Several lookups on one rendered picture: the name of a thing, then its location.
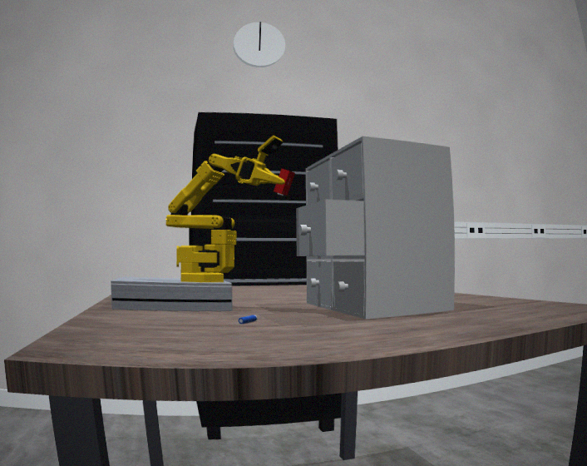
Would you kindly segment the blue battery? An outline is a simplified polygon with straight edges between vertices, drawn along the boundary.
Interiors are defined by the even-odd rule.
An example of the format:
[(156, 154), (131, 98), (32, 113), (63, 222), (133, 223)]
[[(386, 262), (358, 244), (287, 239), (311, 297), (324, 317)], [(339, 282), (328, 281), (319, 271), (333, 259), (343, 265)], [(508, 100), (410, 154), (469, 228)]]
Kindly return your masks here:
[(239, 323), (240, 324), (245, 324), (245, 323), (249, 323), (249, 322), (254, 322), (256, 321), (258, 318), (256, 315), (250, 315), (250, 316), (245, 316), (245, 317), (241, 317), (239, 318)]

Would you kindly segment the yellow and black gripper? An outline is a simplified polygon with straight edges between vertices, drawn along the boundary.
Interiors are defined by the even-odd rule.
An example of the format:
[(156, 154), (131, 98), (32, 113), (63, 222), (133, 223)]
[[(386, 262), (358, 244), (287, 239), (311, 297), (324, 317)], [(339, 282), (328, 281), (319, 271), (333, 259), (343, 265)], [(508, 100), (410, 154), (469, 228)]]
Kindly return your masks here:
[(258, 148), (259, 154), (257, 159), (247, 159), (247, 157), (243, 157), (236, 174), (236, 180), (238, 183), (247, 183), (250, 185), (257, 183), (254, 186), (258, 186), (260, 183), (265, 184), (267, 181), (268, 183), (272, 182), (273, 184), (285, 184), (285, 180), (273, 174), (269, 169), (266, 168), (265, 164), (262, 163), (264, 162), (265, 156), (270, 155), (272, 152), (275, 153), (278, 150), (278, 147), (282, 144), (283, 143), (281, 139), (277, 138), (276, 136), (271, 136), (262, 146)]

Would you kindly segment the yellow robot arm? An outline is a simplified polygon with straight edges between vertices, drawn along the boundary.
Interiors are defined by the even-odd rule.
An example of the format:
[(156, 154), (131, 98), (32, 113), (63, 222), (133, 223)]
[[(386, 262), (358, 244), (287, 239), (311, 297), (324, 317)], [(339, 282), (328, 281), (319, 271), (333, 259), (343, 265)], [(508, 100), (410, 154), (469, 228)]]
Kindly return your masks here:
[[(211, 245), (205, 245), (205, 250), (200, 245), (179, 246), (182, 282), (224, 282), (224, 274), (221, 273), (229, 273), (234, 268), (234, 246), (236, 245), (236, 231), (232, 231), (234, 220), (223, 216), (188, 216), (188, 214), (199, 204), (210, 188), (224, 176), (223, 169), (236, 175), (241, 160), (242, 158), (237, 156), (228, 158), (218, 154), (211, 155), (209, 160), (204, 161), (196, 170), (197, 175), (168, 206), (171, 214), (166, 216), (166, 226), (213, 229)], [(212, 252), (215, 250), (220, 251), (220, 265), (217, 267), (215, 267), (217, 253)], [(203, 269), (205, 267), (205, 272), (209, 273), (201, 272), (201, 267)]]

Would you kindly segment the grey chest of drawers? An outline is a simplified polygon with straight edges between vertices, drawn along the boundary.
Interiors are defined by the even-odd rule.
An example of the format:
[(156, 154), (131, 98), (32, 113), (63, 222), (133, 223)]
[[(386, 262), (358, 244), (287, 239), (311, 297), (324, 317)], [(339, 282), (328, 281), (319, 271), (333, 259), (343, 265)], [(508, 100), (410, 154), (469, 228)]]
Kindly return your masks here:
[[(364, 255), (307, 256), (307, 304), (363, 319), (454, 310), (455, 230), (449, 146), (361, 136)], [(309, 260), (331, 259), (331, 260)], [(361, 259), (361, 260), (335, 260)], [(331, 261), (331, 307), (308, 301), (308, 261)], [(333, 308), (333, 262), (365, 261), (364, 315)]]

